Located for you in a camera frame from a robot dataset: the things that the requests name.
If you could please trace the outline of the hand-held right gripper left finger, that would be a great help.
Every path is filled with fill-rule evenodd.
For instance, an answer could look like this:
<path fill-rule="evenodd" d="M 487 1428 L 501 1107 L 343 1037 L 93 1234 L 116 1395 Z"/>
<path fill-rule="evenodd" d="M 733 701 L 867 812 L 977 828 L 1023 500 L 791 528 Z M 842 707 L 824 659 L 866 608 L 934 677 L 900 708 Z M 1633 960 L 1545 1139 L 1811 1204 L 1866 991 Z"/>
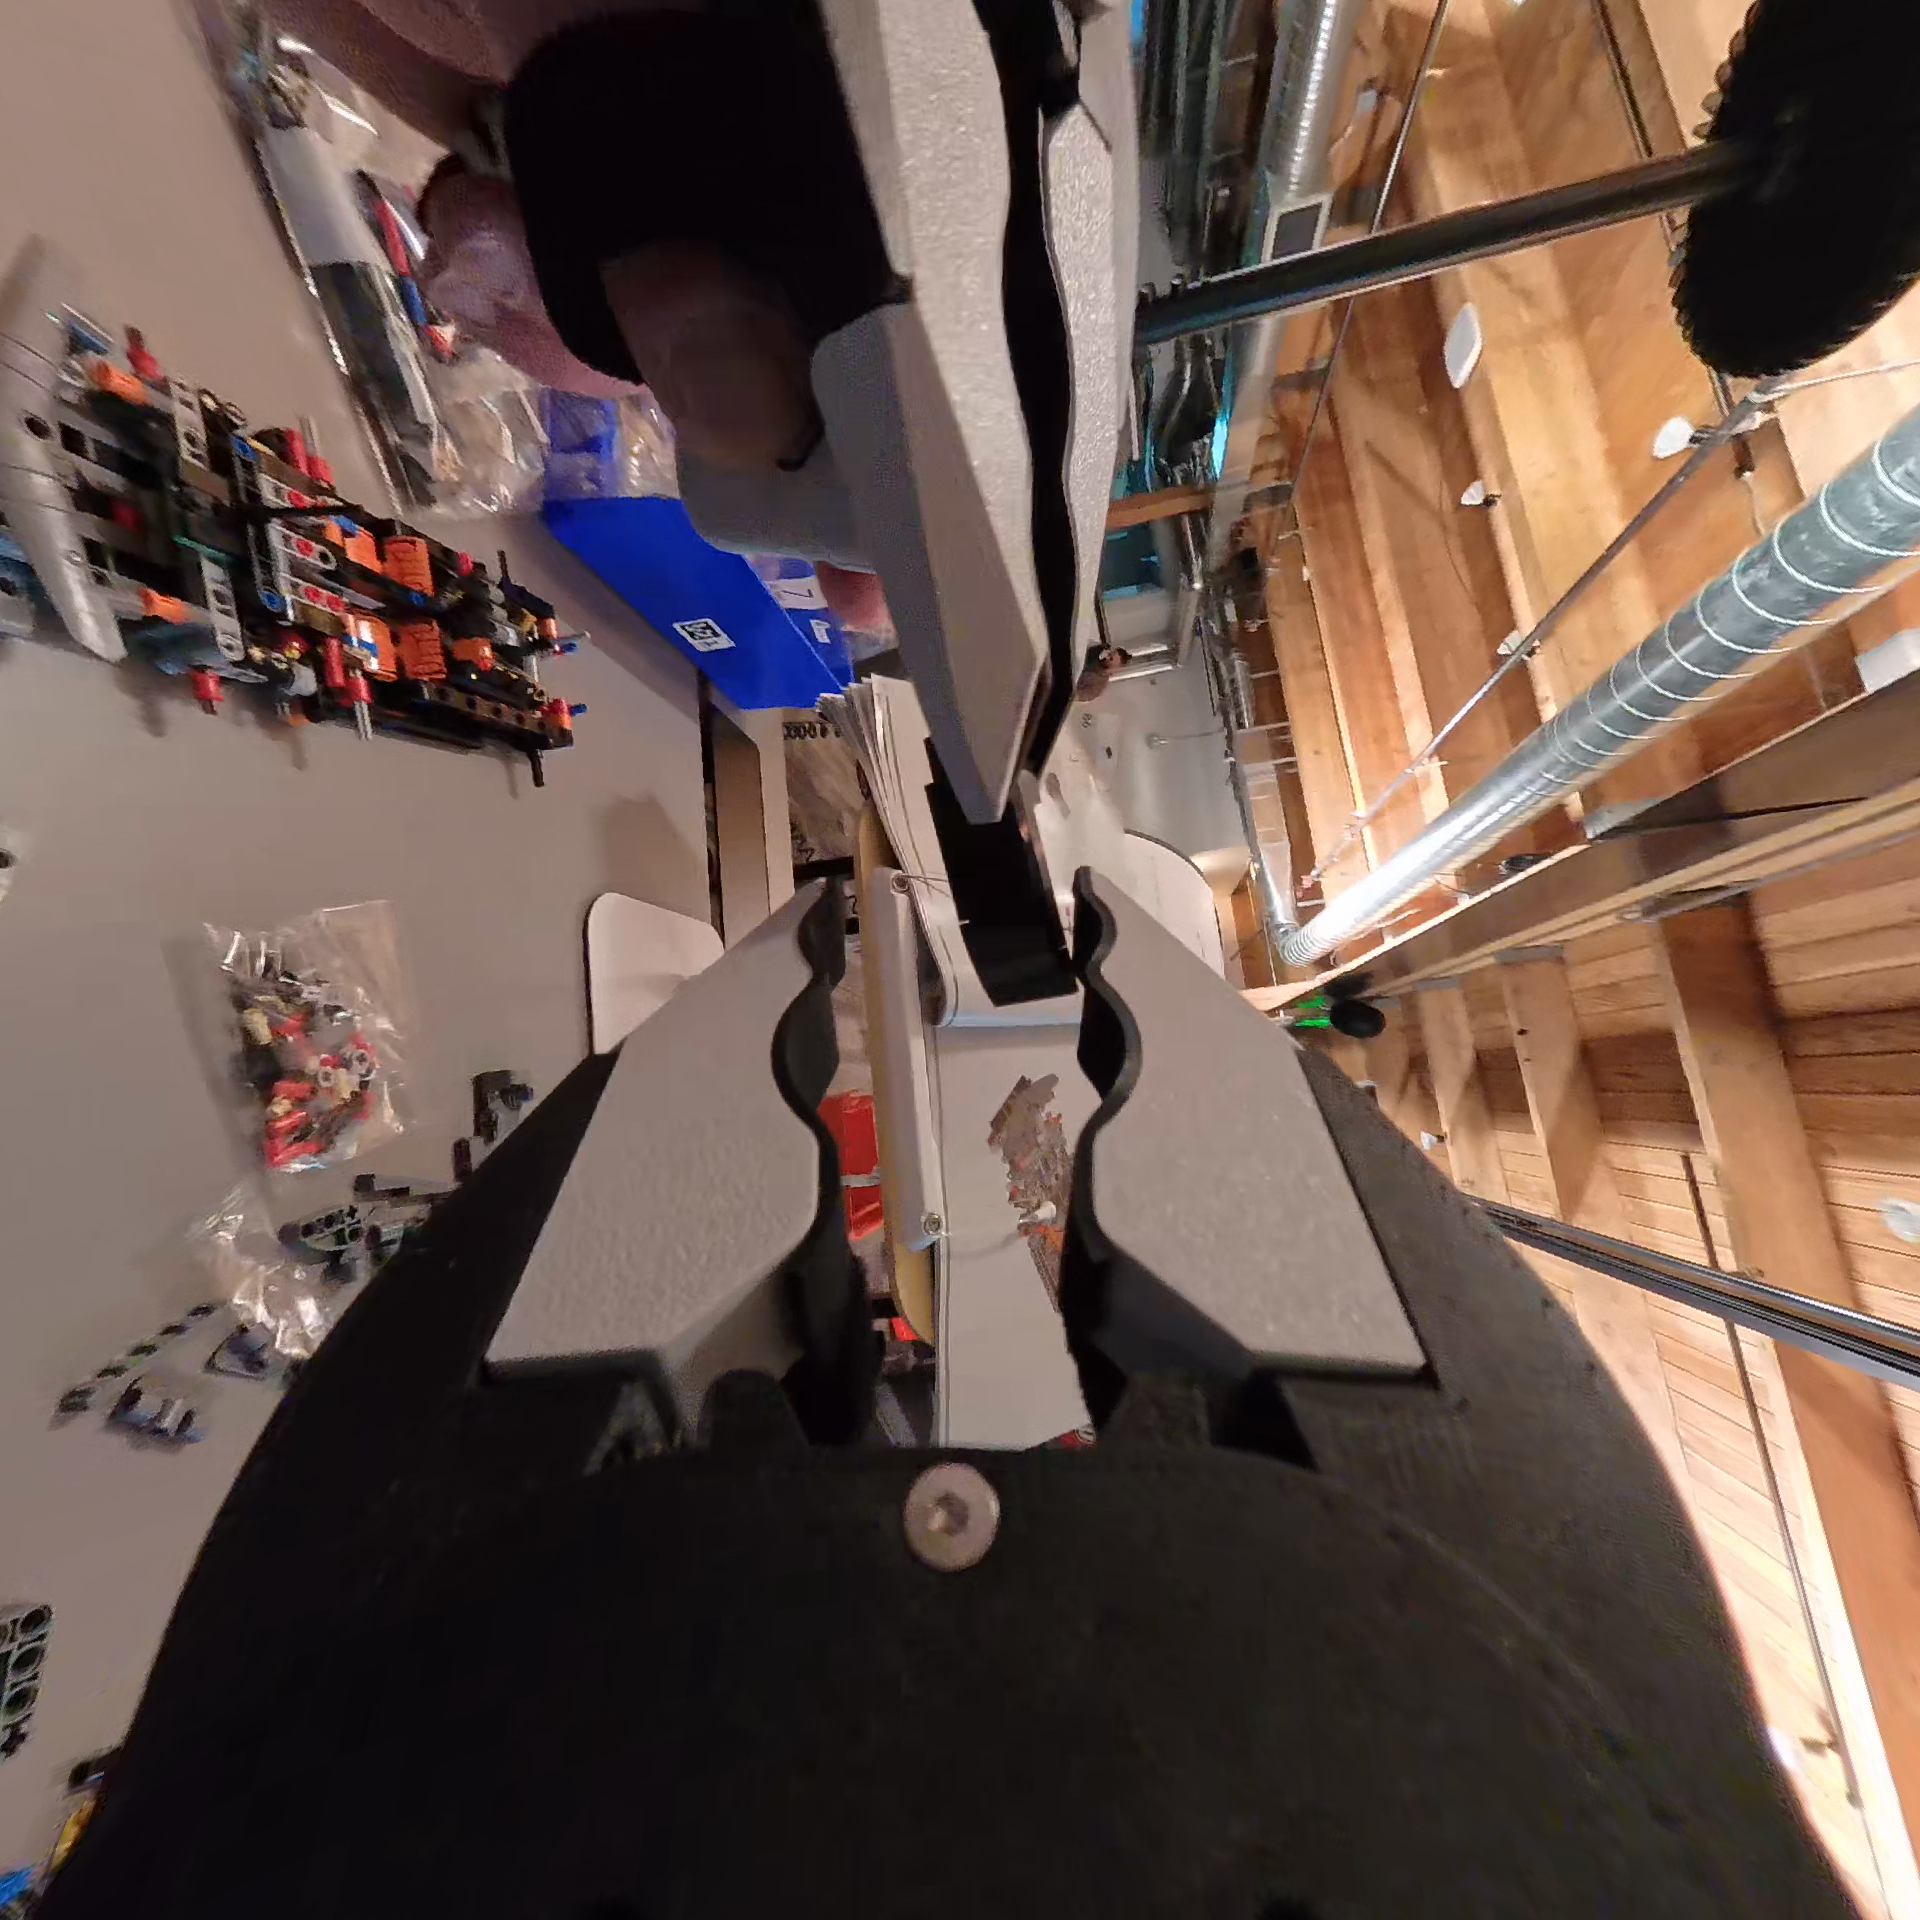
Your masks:
<path fill-rule="evenodd" d="M 878 1360 L 819 1113 L 842 972 L 847 885 L 808 883 L 624 1037 L 496 1374 L 617 1367 L 693 1428 L 720 1374 L 765 1372 L 808 1439 L 863 1439 Z"/>

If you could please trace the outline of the black lego plate assembly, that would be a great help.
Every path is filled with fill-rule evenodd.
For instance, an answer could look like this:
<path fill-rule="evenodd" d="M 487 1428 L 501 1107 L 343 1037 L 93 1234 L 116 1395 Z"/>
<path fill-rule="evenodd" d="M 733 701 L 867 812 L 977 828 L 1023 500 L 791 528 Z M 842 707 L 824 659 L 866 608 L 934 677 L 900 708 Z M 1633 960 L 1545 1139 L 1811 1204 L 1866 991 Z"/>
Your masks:
<path fill-rule="evenodd" d="M 923 798 L 955 927 L 989 1006 L 1066 997 L 1077 972 L 1028 795 L 1014 788 L 997 824 L 973 824 L 934 748 L 927 772 Z"/>

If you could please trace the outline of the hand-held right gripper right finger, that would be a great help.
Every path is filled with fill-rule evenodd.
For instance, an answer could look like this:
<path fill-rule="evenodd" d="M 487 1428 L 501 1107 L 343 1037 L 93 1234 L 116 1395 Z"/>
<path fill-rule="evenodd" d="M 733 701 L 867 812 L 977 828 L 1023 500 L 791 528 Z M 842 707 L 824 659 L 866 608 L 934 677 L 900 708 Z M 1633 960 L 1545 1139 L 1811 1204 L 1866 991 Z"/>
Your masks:
<path fill-rule="evenodd" d="M 1061 1319 L 1093 1424 L 1126 1385 L 1414 1382 L 1428 1353 L 1304 1051 L 1126 890 L 1073 877 L 1077 1070 Z"/>

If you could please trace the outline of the cluster of dark grey pieces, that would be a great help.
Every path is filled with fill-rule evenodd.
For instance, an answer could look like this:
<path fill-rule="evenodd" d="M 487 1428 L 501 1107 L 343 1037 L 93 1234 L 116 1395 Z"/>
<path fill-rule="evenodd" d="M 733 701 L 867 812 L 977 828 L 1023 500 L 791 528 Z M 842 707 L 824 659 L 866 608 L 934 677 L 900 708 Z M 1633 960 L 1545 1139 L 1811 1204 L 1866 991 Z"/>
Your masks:
<path fill-rule="evenodd" d="M 288 1219 L 264 1187 L 233 1188 L 186 1231 L 204 1298 L 70 1382 L 53 1406 L 53 1428 L 97 1424 L 176 1453 L 204 1437 L 211 1382 L 291 1385 L 352 1298 L 417 1241 L 533 1104 L 534 1088 L 512 1067 L 472 1076 L 446 1184 L 356 1172 L 334 1204 Z"/>

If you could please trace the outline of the dark grey lego L beam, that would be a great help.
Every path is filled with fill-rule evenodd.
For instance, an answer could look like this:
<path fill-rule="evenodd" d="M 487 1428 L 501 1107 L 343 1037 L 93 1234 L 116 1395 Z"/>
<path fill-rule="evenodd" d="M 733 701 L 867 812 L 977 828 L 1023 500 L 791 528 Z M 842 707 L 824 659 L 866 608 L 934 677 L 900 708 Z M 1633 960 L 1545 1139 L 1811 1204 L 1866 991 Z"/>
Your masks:
<path fill-rule="evenodd" d="M 30 1742 L 43 1665 L 55 1629 L 55 1610 L 48 1603 L 4 1603 L 0 1625 L 0 1682 L 4 1682 L 4 1765 L 13 1759 Z"/>

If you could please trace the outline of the partly built lego model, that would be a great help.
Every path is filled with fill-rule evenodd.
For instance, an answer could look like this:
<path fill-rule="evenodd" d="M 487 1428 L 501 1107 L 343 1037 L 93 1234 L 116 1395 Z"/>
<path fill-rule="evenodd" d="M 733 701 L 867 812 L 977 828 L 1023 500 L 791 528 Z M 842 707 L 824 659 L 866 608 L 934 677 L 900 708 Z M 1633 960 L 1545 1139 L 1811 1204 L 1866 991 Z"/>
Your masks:
<path fill-rule="evenodd" d="M 484 565 L 339 493 L 294 427 L 247 417 L 43 286 L 4 282 L 4 639 L 64 639 L 176 681 L 216 717 L 350 726 L 525 763 L 581 708 L 543 686 L 578 650 L 507 560 Z"/>

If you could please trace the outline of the open instruction booklet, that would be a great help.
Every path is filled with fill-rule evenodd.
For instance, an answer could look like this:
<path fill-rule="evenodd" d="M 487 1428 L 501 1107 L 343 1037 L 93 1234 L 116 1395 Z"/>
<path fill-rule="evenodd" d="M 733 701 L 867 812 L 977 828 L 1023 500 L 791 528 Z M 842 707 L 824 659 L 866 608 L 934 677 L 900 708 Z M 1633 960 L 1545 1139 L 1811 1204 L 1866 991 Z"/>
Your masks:
<path fill-rule="evenodd" d="M 1059 1311 L 1071 1155 L 1098 1098 L 1082 997 L 993 1004 L 931 810 L 913 688 L 824 695 L 853 754 L 857 1009 L 899 1304 L 934 1349 L 934 1439 L 1038 1447 L 1088 1428 Z"/>

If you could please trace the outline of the blue storage bin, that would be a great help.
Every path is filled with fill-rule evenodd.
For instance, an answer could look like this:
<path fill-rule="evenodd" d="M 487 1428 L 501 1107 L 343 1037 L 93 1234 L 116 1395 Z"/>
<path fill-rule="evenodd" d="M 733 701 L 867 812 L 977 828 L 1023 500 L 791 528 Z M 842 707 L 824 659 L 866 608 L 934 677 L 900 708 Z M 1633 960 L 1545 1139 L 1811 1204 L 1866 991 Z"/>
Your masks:
<path fill-rule="evenodd" d="M 853 643 L 801 560 L 709 547 L 653 397 L 539 391 L 543 525 L 693 659 L 733 708 L 815 708 L 853 686 Z"/>

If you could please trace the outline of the red plastic bin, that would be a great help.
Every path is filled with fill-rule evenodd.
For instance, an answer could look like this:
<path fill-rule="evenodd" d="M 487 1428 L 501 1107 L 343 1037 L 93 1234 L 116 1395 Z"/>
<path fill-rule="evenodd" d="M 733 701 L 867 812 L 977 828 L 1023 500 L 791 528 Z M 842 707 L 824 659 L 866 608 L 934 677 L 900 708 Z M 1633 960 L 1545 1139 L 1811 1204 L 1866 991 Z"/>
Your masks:
<path fill-rule="evenodd" d="M 819 1117 L 836 1150 L 847 1238 L 866 1283 L 867 1319 L 882 1323 L 892 1316 L 892 1264 L 884 1254 L 876 1098 L 873 1090 L 831 1090 Z"/>

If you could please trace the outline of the black pole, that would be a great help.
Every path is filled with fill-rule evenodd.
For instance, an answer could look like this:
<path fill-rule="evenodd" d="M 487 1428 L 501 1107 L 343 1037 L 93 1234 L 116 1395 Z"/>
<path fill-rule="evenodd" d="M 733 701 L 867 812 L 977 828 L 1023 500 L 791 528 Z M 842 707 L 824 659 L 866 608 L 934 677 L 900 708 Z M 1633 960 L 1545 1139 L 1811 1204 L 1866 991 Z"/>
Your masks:
<path fill-rule="evenodd" d="M 1167 298 L 1136 304 L 1133 341 L 1159 344 L 1260 320 L 1304 314 L 1331 301 L 1401 289 L 1485 257 L 1557 246 L 1596 230 L 1616 230 L 1657 213 L 1717 199 L 1763 172 L 1763 151 L 1751 142 L 1712 142 L 1679 156 L 1649 159 L 1596 179 L 1536 191 L 1382 230 L 1361 240 L 1295 251 L 1238 269 Z"/>

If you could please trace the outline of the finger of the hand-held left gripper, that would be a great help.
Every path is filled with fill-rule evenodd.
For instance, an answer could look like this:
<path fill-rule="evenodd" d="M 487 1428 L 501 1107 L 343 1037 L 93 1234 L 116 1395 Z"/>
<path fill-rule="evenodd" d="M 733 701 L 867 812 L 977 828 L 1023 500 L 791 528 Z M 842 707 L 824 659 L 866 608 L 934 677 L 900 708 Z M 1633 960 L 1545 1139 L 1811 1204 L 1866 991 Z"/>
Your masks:
<path fill-rule="evenodd" d="M 802 261 L 853 304 L 808 349 L 824 442 L 727 474 L 679 454 L 696 528 L 873 571 L 942 782 L 1000 824 L 1054 739 L 1054 6 L 801 4 L 854 154 L 808 191 Z M 878 226 L 882 289 L 829 265 Z"/>
<path fill-rule="evenodd" d="M 1020 772 L 1041 774 L 1098 638 L 1098 571 L 1133 397 L 1139 142 L 1122 4 L 1005 4 L 1001 324 L 1032 454 L 1045 652 Z"/>

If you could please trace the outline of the clear bag of lego pieces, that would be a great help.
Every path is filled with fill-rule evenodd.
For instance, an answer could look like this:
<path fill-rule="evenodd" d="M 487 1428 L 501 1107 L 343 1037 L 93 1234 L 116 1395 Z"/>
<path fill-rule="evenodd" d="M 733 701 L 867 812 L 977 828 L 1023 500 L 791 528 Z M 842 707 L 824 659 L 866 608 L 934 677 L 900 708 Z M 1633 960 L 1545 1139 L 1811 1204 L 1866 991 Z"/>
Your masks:
<path fill-rule="evenodd" d="M 211 1062 L 254 1170 L 334 1172 L 400 1139 L 416 1037 L 393 902 L 204 920 L 199 943 Z"/>

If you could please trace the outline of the white book stand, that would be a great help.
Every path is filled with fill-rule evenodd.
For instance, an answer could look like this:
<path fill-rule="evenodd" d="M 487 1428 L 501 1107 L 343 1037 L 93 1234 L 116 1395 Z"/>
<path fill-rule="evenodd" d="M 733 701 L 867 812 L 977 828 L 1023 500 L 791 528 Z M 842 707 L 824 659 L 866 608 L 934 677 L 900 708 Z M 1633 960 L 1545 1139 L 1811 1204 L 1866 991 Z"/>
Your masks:
<path fill-rule="evenodd" d="M 884 1254 L 892 1264 L 892 1335 L 934 1349 L 937 1249 L 948 1238 L 948 1199 L 934 1128 L 927 1042 L 918 1026 L 918 934 L 900 859 L 866 807 L 854 831 L 854 911 L 848 972 L 863 1022 L 853 1029 L 857 1062 L 848 1090 L 873 1090 L 878 1119 L 878 1176 Z M 599 896 L 585 920 L 589 1042 L 609 1051 L 671 993 L 720 957 L 720 939 L 666 909 Z"/>

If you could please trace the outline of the pile of coloured lego pins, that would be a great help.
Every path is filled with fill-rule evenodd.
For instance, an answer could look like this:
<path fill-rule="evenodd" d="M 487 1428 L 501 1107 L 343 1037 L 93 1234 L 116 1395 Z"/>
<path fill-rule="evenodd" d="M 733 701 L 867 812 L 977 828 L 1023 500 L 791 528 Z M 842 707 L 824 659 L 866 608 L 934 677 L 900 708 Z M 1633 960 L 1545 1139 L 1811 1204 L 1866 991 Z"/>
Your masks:
<path fill-rule="evenodd" d="M 35 1842 L 23 1863 L 4 1866 L 4 1916 L 35 1916 L 47 1889 L 53 1884 L 62 1863 L 70 1854 L 85 1826 L 90 1822 L 90 1814 L 105 1791 L 105 1776 L 116 1753 L 116 1746 L 107 1746 L 70 1765 L 55 1801 L 53 1837 Z"/>

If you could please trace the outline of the person's left hand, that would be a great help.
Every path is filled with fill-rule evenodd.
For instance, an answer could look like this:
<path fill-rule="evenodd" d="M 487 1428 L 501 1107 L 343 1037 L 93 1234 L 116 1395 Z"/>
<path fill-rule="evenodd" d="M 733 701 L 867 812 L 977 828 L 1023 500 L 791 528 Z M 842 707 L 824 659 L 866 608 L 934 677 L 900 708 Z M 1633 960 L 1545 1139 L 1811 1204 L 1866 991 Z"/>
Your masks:
<path fill-rule="evenodd" d="M 775 290 L 709 246 L 659 242 L 589 273 L 638 373 L 561 344 L 500 143 L 507 85 L 554 35 L 659 4 L 313 4 L 309 33 L 444 159 L 417 199 L 429 301 L 507 365 L 589 399 L 647 388 L 713 466 L 801 464 L 819 435 L 807 347 Z"/>

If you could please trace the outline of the silver ventilation duct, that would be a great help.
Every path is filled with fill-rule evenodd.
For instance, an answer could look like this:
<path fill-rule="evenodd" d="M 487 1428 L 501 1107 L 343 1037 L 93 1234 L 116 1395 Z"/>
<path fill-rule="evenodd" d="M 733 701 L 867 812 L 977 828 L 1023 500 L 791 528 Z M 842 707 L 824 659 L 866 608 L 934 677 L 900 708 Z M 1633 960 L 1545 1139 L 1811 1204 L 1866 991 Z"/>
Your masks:
<path fill-rule="evenodd" d="M 1417 839 L 1281 943 L 1308 968 L 1916 571 L 1916 415 L 1707 577 Z"/>

